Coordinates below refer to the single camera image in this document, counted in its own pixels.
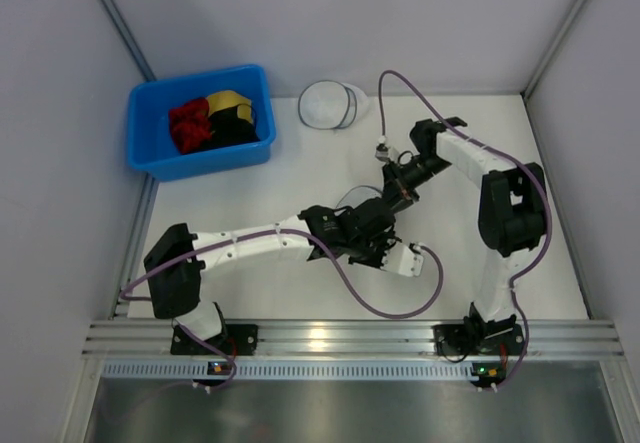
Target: cable connector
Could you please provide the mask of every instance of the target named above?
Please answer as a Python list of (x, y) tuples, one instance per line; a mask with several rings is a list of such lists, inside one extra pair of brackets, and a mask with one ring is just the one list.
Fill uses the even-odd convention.
[(393, 146), (387, 145), (387, 137), (378, 138), (378, 146), (376, 146), (376, 159), (383, 163), (397, 162), (400, 153)]

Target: white table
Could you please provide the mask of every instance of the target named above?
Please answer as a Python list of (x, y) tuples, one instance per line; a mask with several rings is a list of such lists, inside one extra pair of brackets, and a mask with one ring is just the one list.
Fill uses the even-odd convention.
[[(460, 116), (472, 134), (527, 163), (540, 161), (519, 96), (438, 96), (445, 116)], [(409, 130), (431, 117), (414, 97), (385, 100), (388, 136), (400, 151), (415, 150)], [(275, 99), (278, 136), (271, 160), (260, 166), (161, 183), (155, 199), (144, 254), (167, 227), (186, 222), (191, 231), (224, 231), (263, 225), (315, 205), (334, 206), (352, 187), (380, 186), (381, 164), (374, 158), (380, 135), (377, 101), (351, 128), (318, 131), (303, 126), (295, 99)], [(405, 241), (420, 240), (442, 259), (445, 284), (423, 319), (466, 315), (482, 274), (486, 249), (477, 229), (479, 191), (449, 168), (419, 188), (418, 204), (397, 216)], [(555, 206), (554, 235), (543, 262), (521, 280), (520, 302), (532, 319), (587, 318)], [(422, 305), (436, 283), (427, 258), (420, 278), (404, 278), (346, 264), (356, 288), (372, 305), (400, 313)], [(148, 295), (146, 284), (135, 294)], [(209, 281), (204, 297), (217, 301), (227, 318), (376, 319), (347, 292), (326, 260), (283, 262), (237, 271)], [(152, 317), (151, 304), (134, 302), (129, 317)]]

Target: folded fabric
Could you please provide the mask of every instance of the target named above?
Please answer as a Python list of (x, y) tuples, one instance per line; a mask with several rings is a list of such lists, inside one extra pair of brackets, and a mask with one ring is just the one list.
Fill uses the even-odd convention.
[(251, 100), (226, 90), (169, 110), (169, 133), (182, 154), (260, 141)]

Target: red cloth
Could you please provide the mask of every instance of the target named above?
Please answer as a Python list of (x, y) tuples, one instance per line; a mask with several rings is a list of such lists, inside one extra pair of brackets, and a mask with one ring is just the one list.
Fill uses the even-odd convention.
[(196, 98), (180, 108), (169, 110), (169, 133), (180, 153), (196, 151), (211, 139), (209, 102), (206, 98)]

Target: blue bin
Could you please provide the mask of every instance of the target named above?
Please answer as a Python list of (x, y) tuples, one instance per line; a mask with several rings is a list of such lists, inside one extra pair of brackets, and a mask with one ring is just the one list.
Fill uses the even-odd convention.
[[(169, 135), (169, 110), (222, 90), (234, 90), (251, 100), (260, 141), (180, 154)], [(127, 131), (129, 165), (160, 181), (264, 163), (271, 155), (270, 146), (276, 137), (264, 70), (246, 65), (143, 83), (129, 97)]]

